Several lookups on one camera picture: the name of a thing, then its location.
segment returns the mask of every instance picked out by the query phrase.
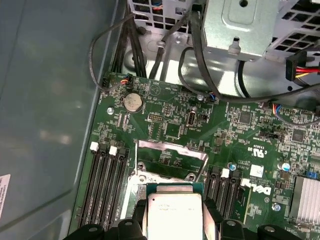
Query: green circuit board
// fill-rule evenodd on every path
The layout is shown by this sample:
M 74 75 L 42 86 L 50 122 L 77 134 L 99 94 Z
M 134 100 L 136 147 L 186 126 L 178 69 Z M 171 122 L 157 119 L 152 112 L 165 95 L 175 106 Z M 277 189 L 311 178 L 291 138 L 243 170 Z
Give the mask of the green circuit board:
M 124 77 L 123 74 L 108 73 L 105 84 L 113 86 Z M 139 109 L 131 109 L 139 103 L 125 106 L 129 94 L 140 96 Z M 112 114 L 107 112 L 108 108 L 112 108 Z M 296 123 L 307 123 L 314 118 L 311 112 L 291 107 L 282 107 L 279 113 Z M 162 141 L 208 154 L 209 162 L 201 181 L 208 183 L 208 172 L 212 167 L 227 169 L 232 163 L 241 178 L 261 186 L 262 190 L 271 188 L 266 194 L 254 187 L 239 186 L 241 194 L 238 193 L 235 200 L 231 218 L 243 222 L 252 231 L 260 225 L 275 224 L 302 239 L 316 240 L 320 226 L 313 224 L 306 230 L 294 224 L 290 208 L 295 177 L 307 173 L 318 177 L 319 131 L 316 125 L 292 127 L 283 124 L 267 104 L 228 103 L 210 97 L 198 100 L 196 94 L 180 85 L 133 77 L 131 84 L 123 84 L 109 94 L 100 94 L 90 142 L 117 146 L 126 151 L 124 177 L 117 192 L 118 218 L 126 179 L 134 167 L 135 141 Z M 196 174 L 202 164 L 199 159 L 179 155 L 173 150 L 142 148 L 138 150 L 138 158 L 148 172 L 180 179 L 189 173 Z M 70 232 L 79 227 L 93 159 L 88 149 Z M 280 170 L 282 163 L 289 163 L 289 172 Z M 280 210 L 274 210 L 275 203 L 280 205 Z

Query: gray side panel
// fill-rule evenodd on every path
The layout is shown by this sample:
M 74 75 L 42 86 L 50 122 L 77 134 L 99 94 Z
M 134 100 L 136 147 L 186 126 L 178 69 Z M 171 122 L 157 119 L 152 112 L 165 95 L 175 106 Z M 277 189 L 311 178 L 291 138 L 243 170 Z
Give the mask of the gray side panel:
M 88 47 L 115 6 L 0 1 L 0 176 L 11 174 L 0 239 L 55 240 L 68 232 L 95 97 Z M 94 53 L 97 69 L 105 45 Z

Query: motherboard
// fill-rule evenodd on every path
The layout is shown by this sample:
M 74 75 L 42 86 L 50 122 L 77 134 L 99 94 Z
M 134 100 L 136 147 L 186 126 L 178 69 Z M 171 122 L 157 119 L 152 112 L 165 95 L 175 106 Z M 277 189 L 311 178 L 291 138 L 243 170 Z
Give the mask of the motherboard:
M 70 232 L 131 217 L 123 211 L 128 178 L 140 169 L 203 182 L 203 197 L 252 231 L 274 224 L 319 239 L 317 124 L 284 124 L 272 104 L 222 102 L 157 80 L 107 73 L 103 82 L 118 83 L 98 99 Z M 301 124 L 315 117 L 285 106 L 279 114 Z

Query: heatsink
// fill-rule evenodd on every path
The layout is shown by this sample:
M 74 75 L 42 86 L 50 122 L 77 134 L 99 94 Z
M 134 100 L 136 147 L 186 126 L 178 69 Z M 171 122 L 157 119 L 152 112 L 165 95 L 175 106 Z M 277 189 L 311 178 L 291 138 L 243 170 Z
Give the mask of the heatsink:
M 319 224 L 320 181 L 297 176 L 290 216 L 298 223 Z

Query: sticker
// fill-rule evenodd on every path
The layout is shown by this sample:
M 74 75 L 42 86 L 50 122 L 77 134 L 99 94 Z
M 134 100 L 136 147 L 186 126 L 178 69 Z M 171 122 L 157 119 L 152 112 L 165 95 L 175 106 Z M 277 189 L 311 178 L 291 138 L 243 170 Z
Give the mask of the sticker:
M 10 176 L 11 176 L 10 174 L 0 176 L 0 219 L 1 219 L 2 209 L 4 208 L 4 204 L 5 204 Z

